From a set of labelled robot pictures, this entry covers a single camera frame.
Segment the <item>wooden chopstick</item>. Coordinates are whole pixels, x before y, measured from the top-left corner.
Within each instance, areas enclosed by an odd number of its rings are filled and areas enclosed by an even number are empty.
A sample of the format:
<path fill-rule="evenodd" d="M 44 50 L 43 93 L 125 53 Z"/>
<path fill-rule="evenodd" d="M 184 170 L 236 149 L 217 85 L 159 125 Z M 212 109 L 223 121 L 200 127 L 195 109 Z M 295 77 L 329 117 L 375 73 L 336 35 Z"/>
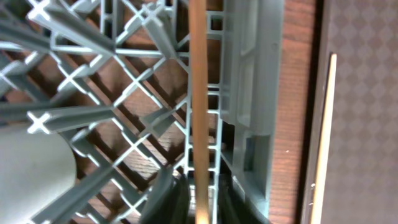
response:
<path fill-rule="evenodd" d="M 322 128 L 320 132 L 320 143 L 318 147 L 317 171 L 313 191 L 311 224 L 321 224 L 323 198 L 325 192 L 326 172 L 328 164 L 328 153 L 330 148 L 331 124 L 333 117 L 333 102 L 335 95 L 337 54 L 330 55 L 328 67 L 328 79 L 325 88 L 325 101 L 323 107 Z"/>
<path fill-rule="evenodd" d="M 195 222 L 210 222 L 208 184 L 208 61 L 206 40 L 206 2 L 189 2 L 190 67 L 192 76 L 192 131 L 195 183 Z"/>

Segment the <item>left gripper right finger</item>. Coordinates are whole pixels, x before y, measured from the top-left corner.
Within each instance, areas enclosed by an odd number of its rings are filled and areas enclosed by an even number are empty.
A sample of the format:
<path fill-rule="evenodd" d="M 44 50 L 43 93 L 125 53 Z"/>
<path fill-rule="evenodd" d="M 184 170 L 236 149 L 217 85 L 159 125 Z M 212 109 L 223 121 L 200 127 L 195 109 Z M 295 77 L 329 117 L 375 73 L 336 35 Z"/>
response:
<path fill-rule="evenodd" d="M 259 217 L 234 191 L 231 178 L 219 176 L 218 223 L 221 224 L 271 224 L 265 217 Z"/>

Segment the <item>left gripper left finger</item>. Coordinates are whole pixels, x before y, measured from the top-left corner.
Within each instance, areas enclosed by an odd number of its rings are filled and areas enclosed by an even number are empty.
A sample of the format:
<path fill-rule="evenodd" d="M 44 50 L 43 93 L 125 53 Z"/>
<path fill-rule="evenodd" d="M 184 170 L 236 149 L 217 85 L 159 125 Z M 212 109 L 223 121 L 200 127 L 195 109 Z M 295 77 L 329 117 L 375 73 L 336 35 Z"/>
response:
<path fill-rule="evenodd" d="M 140 224 L 186 224 L 190 188 L 186 177 L 173 176 L 172 167 L 162 168 L 141 212 Z"/>

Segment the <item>small white green cup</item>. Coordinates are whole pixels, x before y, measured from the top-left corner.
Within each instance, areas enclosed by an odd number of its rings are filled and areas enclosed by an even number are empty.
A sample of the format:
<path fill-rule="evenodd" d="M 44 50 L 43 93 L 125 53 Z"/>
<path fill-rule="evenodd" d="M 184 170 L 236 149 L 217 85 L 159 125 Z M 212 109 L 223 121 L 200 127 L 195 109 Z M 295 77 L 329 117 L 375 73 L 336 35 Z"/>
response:
<path fill-rule="evenodd" d="M 1 128 L 1 223 L 29 223 L 75 185 L 76 161 L 59 134 Z"/>

